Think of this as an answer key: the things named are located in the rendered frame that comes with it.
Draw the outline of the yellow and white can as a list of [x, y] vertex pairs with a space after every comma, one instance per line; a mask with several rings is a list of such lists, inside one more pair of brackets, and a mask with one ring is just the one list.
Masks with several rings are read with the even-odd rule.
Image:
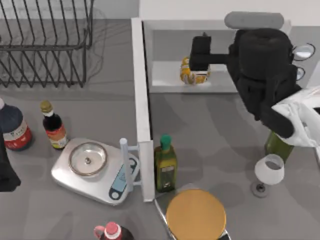
[[208, 66], [205, 71], [192, 71], [189, 67], [189, 57], [184, 57], [180, 65], [180, 80], [186, 85], [204, 84], [211, 74], [211, 68]]

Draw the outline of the pale grey rounded box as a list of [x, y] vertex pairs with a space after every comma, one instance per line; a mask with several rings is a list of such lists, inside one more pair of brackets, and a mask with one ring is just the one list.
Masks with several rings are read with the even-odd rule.
[[284, 24], [284, 17], [274, 12], [232, 11], [224, 18], [224, 24], [230, 29], [280, 29]]

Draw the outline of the white microwave door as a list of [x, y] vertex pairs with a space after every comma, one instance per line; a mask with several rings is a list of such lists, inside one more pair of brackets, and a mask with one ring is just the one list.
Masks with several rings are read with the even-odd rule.
[[137, 148], [140, 160], [140, 186], [144, 202], [155, 198], [154, 145], [151, 138], [143, 22], [131, 19], [132, 58]]

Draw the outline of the olive oil bottle green cap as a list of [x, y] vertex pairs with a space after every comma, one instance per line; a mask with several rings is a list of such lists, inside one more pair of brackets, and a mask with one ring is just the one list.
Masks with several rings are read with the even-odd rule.
[[172, 138], [168, 134], [160, 137], [160, 145], [154, 149], [154, 182], [158, 193], [176, 188], [178, 160]]

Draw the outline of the white wine glass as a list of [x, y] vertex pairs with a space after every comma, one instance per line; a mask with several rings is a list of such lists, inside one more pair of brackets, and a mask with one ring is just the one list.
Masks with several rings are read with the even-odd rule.
[[276, 154], [268, 154], [254, 166], [256, 180], [251, 184], [252, 194], [257, 198], [265, 198], [269, 194], [269, 186], [279, 184], [285, 176], [283, 159]]

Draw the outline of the dark sauce bottle olive cap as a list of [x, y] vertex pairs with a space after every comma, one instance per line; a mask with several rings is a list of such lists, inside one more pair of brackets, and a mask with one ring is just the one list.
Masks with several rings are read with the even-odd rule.
[[62, 150], [68, 143], [67, 131], [61, 117], [54, 112], [52, 104], [48, 100], [40, 103], [40, 109], [44, 116], [42, 124], [52, 147]]

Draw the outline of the silver kitchen scale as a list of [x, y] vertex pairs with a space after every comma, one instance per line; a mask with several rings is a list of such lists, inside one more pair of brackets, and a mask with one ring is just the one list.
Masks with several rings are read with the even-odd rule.
[[103, 204], [119, 205], [129, 193], [121, 149], [86, 138], [68, 142], [51, 175], [59, 185]]

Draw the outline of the dark bottle with pink cap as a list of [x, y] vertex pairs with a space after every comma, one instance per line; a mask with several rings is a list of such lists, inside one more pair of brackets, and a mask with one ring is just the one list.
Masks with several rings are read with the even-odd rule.
[[135, 240], [127, 228], [114, 221], [108, 222], [105, 226], [96, 226], [93, 234], [98, 240]]

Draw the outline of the dark bottle with red label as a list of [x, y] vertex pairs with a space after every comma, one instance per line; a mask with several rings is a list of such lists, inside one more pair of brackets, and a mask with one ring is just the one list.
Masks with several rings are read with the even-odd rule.
[[4, 145], [9, 150], [22, 151], [32, 143], [32, 132], [23, 113], [18, 107], [6, 104], [2, 98], [0, 98], [0, 129]]

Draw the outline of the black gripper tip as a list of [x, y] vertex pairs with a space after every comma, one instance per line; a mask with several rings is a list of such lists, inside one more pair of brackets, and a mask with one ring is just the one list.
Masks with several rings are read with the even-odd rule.
[[3, 134], [0, 132], [0, 193], [13, 192], [20, 185], [21, 180], [11, 166]]

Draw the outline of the yellow disc with metal frame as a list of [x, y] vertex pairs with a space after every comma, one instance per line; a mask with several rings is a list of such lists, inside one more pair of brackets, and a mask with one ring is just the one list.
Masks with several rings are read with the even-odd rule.
[[224, 205], [210, 192], [189, 188], [155, 198], [170, 240], [232, 240]]

